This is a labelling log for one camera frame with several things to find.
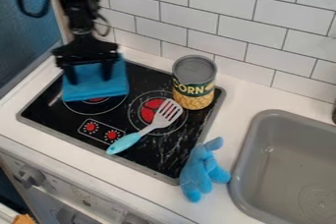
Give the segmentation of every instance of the sink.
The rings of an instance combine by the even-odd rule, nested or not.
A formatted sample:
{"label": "sink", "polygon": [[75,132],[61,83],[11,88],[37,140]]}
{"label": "sink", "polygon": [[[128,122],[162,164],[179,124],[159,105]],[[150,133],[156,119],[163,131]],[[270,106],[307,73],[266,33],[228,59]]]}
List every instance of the sink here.
{"label": "sink", "polygon": [[336,127],[280,110],[259,113],[229,192],[267,224],[335,224]]}

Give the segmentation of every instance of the tile wall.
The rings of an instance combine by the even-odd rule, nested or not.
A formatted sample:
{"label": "tile wall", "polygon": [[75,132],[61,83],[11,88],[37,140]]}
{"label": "tile wall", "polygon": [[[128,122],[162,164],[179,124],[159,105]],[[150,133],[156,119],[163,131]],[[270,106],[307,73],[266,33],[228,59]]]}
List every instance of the tile wall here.
{"label": "tile wall", "polygon": [[101,0],[109,39],[158,57],[333,103],[336,0]]}

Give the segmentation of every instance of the toy stove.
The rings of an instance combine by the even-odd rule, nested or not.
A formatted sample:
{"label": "toy stove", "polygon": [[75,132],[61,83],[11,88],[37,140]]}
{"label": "toy stove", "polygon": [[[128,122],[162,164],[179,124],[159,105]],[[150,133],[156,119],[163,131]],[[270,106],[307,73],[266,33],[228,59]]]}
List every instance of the toy stove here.
{"label": "toy stove", "polygon": [[106,158],[177,185],[190,151],[203,141],[222,103],[225,91],[215,90],[214,102],[199,111],[185,110],[170,127],[143,137],[131,148],[108,156],[106,148],[126,134],[143,129],[156,109],[171,98],[171,75],[127,63],[130,93],[127,96],[64,102],[59,77],[28,105],[18,119],[55,137],[67,140]]}

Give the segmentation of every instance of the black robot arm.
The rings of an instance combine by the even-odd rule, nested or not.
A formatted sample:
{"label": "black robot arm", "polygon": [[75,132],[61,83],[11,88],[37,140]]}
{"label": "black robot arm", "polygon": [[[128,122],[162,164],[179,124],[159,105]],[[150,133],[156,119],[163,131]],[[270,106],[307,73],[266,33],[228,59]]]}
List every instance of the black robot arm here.
{"label": "black robot arm", "polygon": [[[17,0],[20,10],[30,17],[40,18],[46,15],[50,0],[44,0],[40,11],[33,13],[26,9],[24,0]],[[67,45],[53,50],[56,64],[64,70],[70,83],[77,84],[76,65],[100,63],[102,77],[106,81],[110,79],[112,67],[118,60],[118,45],[96,39],[94,20],[102,19],[98,13],[99,0],[60,0],[62,9],[69,19],[69,29],[74,35],[74,40]]]}

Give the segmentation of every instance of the can lid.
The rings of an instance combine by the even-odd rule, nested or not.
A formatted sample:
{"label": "can lid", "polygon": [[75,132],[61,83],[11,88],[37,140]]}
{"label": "can lid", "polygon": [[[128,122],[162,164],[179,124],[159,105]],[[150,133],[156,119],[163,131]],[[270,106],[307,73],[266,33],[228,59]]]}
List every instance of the can lid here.
{"label": "can lid", "polygon": [[202,84],[215,78],[217,66],[206,57],[188,55],[175,62],[173,74],[182,84]]}

